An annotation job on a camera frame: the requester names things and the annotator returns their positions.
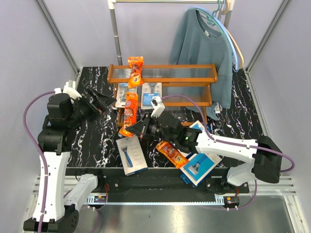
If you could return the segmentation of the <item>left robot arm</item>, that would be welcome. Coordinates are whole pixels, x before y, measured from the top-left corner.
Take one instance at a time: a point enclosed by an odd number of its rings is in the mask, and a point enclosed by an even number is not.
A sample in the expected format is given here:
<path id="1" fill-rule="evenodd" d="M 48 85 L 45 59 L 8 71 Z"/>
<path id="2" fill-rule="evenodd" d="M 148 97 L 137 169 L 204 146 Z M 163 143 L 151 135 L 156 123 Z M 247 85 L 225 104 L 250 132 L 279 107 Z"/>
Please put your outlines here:
<path id="1" fill-rule="evenodd" d="M 24 221 L 23 229 L 37 233 L 72 233 L 75 231 L 79 211 L 92 192 L 108 189 L 101 171 L 85 171 L 76 186 L 64 191 L 67 163 L 76 131 L 84 122 L 92 122 L 105 113 L 116 99 L 88 87 L 80 94 L 71 87 L 56 88 L 48 92 L 48 114 L 42 131 L 35 139 L 23 125 L 40 156 L 40 181 L 33 216 Z"/>

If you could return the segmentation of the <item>Gillette razor blister pack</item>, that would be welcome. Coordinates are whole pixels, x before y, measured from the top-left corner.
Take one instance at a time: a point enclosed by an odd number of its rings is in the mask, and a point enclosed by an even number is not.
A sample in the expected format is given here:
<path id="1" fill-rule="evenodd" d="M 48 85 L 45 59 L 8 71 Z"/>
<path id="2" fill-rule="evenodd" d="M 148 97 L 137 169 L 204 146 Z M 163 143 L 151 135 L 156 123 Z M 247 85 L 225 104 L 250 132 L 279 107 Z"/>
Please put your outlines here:
<path id="1" fill-rule="evenodd" d="M 152 109 L 153 97 L 162 96 L 162 83 L 144 83 L 141 90 L 141 109 Z"/>

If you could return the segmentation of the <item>orange BIC razor bag front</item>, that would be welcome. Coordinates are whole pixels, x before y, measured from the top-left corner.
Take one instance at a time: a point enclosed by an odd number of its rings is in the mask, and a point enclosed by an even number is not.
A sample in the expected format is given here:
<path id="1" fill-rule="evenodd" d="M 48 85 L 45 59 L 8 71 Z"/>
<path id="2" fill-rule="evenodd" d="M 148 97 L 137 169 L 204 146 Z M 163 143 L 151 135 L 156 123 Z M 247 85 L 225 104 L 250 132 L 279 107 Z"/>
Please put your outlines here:
<path id="1" fill-rule="evenodd" d="M 129 57 L 128 64 L 131 68 L 128 88 L 134 88 L 144 84 L 144 81 L 142 80 L 142 67 L 144 64 L 143 56 Z"/>

